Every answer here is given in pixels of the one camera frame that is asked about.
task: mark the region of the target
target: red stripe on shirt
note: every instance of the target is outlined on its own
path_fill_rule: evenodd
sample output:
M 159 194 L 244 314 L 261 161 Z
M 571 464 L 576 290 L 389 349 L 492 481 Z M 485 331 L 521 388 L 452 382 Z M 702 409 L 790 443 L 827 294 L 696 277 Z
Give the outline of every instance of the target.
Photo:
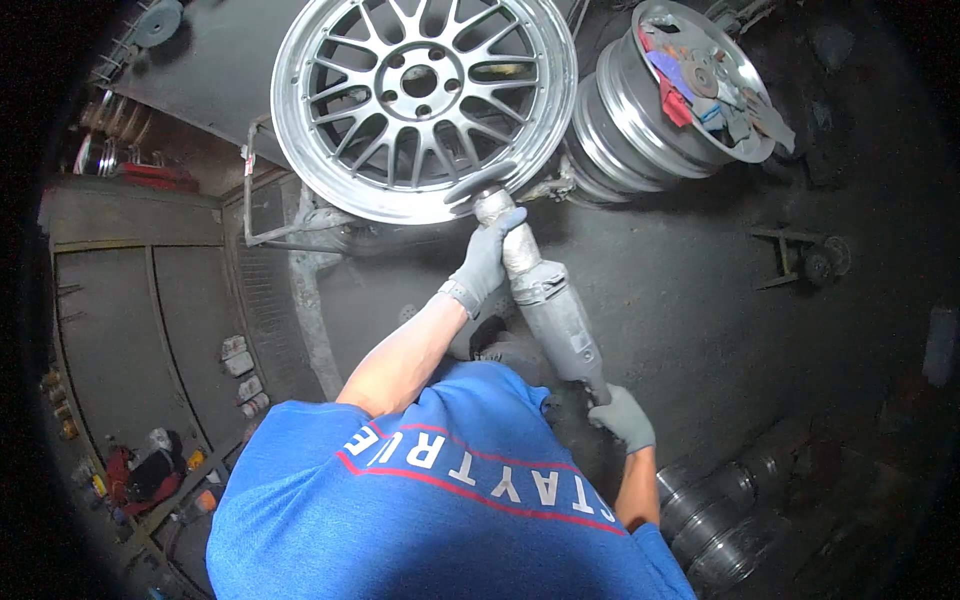
M 481 504 L 489 506 L 498 511 L 503 511 L 504 513 L 510 513 L 511 515 L 517 516 L 528 516 L 531 518 L 541 518 L 544 520 L 557 520 L 564 521 L 567 523 L 576 523 L 578 525 L 586 525 L 587 527 L 592 527 L 594 529 L 599 529 L 601 531 L 609 531 L 615 533 L 618 536 L 624 536 L 627 534 L 626 531 L 612 527 L 605 523 L 598 523 L 596 521 L 591 521 L 588 518 L 583 518 L 581 516 L 572 516 L 572 515 L 562 515 L 560 513 L 548 513 L 546 511 L 532 511 L 528 509 L 519 509 L 513 506 L 505 506 L 499 502 L 494 502 L 487 497 L 480 495 L 477 492 L 471 492 L 470 490 L 464 490 L 459 488 L 448 481 L 442 479 L 437 479 L 436 477 L 431 477 L 425 473 L 417 473 L 409 470 L 404 470 L 402 468 L 384 468 L 384 467 L 372 467 L 372 468 L 358 468 L 354 463 L 347 458 L 347 455 L 344 454 L 344 451 L 341 450 L 336 453 L 337 458 L 343 462 L 344 466 L 347 467 L 347 470 L 354 475 L 394 475 L 397 477 L 406 477 L 408 479 L 415 479 L 417 481 L 422 481 L 423 483 L 428 483 L 432 486 L 437 486 L 448 492 L 456 493 L 461 495 L 464 498 L 469 498 L 470 500 L 475 500 Z
M 528 467 L 528 468 L 565 468 L 566 470 L 572 470 L 578 475 L 583 474 L 580 472 L 578 468 L 574 467 L 573 465 L 568 465 L 567 463 L 531 463 L 528 461 L 519 461 L 514 458 L 506 458 L 505 456 L 498 456 L 496 454 L 487 454 L 486 452 L 480 452 L 479 450 L 474 450 L 464 442 L 461 442 L 460 440 L 451 436 L 449 431 L 447 431 L 446 429 L 443 429 L 442 427 L 438 427 L 437 425 L 425 425 L 423 423 L 407 423 L 407 424 L 401 425 L 400 429 L 426 429 L 428 431 L 436 431 L 438 433 L 442 433 L 446 435 L 454 443 L 463 446 L 464 449 L 470 454 L 472 454 L 473 456 L 479 456 L 480 458 L 486 458 L 492 461 L 500 461 L 501 463 L 506 463 L 508 465 L 517 465 L 518 467 Z
M 375 431 L 375 432 L 377 433 L 377 435 L 379 435 L 381 438 L 389 438 L 389 437 L 390 437 L 390 436 L 388 436 L 387 434 L 385 434 L 385 433 L 383 433 L 382 431 L 380 431 L 380 428 L 376 426 L 376 423 L 375 423 L 375 422 L 370 421 L 370 427 L 372 427 L 372 428 L 373 428 L 373 431 Z

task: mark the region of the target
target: gray work glove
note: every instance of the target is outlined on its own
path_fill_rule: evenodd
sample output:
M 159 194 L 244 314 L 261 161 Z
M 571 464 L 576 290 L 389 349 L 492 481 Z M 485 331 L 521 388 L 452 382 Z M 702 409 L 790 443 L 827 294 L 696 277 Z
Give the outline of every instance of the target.
M 606 406 L 594 406 L 587 418 L 594 426 L 603 425 L 617 438 L 627 444 L 627 454 L 641 450 L 648 445 L 657 445 L 654 426 L 650 424 L 646 413 L 636 403 L 634 396 L 625 388 L 608 383 L 611 402 Z
M 442 292 L 458 300 L 473 319 L 480 313 L 480 305 L 503 283 L 506 275 L 503 270 L 503 238 L 526 218 L 526 208 L 514 208 L 497 217 L 488 228 L 479 226 L 470 236 L 463 266 L 441 288 Z

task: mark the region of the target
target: grinder disc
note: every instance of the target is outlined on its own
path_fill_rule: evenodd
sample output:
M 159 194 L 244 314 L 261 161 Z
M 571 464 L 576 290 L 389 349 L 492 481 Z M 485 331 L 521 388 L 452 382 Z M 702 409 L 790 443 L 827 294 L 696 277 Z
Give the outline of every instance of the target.
M 177 31 L 183 17 L 183 4 L 177 0 L 161 0 L 151 6 L 136 24 L 133 43 L 141 48 L 162 44 Z
M 709 66 L 702 62 L 693 60 L 682 60 L 680 63 L 681 73 L 684 75 L 684 82 L 690 87 L 690 91 L 701 98 L 716 98 L 720 91 L 720 84 L 713 75 Z

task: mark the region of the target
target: forearm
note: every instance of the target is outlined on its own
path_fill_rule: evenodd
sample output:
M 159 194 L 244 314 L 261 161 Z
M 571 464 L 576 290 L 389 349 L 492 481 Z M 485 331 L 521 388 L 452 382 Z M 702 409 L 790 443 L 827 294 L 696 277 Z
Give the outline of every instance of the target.
M 627 455 L 620 493 L 613 503 L 617 518 L 633 533 L 643 523 L 660 525 L 660 494 L 657 492 L 657 461 L 648 445 Z
M 354 404 L 379 417 L 406 410 L 437 369 L 467 311 L 447 294 L 437 294 L 410 321 L 360 362 L 337 402 Z

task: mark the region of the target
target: blue t-shirt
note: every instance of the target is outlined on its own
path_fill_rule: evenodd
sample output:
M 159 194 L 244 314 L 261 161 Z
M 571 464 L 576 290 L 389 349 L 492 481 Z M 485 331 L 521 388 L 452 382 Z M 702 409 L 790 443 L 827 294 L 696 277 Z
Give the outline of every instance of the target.
M 657 527 L 632 535 L 544 420 L 546 388 L 463 363 L 404 413 L 275 406 L 206 547 L 232 598 L 693 598 Z

